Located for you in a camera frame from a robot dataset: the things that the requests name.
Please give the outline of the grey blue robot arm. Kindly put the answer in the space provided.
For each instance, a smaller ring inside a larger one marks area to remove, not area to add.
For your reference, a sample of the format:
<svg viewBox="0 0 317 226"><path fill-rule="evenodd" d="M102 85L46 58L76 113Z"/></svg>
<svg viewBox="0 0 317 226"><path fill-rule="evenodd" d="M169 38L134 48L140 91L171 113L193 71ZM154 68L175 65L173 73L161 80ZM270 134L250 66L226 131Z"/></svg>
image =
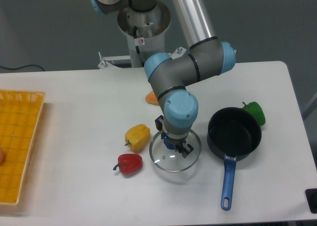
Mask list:
<svg viewBox="0 0 317 226"><path fill-rule="evenodd" d="M172 58L164 51L164 34L171 14L159 0L91 0L95 11L117 12L126 35L131 64L143 67L162 110L156 126L167 148L187 157L193 147L186 139L198 115L198 101L188 85L230 71L235 50L220 42L203 0L172 0L189 52Z"/></svg>

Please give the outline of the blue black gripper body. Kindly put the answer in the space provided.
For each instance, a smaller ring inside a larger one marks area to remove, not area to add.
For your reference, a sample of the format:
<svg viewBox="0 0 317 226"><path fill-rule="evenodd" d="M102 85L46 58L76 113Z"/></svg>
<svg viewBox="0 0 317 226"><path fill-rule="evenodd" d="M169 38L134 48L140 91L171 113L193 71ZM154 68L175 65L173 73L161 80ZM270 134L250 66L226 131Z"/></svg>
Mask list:
<svg viewBox="0 0 317 226"><path fill-rule="evenodd" d="M164 136L162 140L167 149L175 150L178 152L183 151L183 144L186 143L185 138L172 139L172 138L169 138L168 136Z"/></svg>

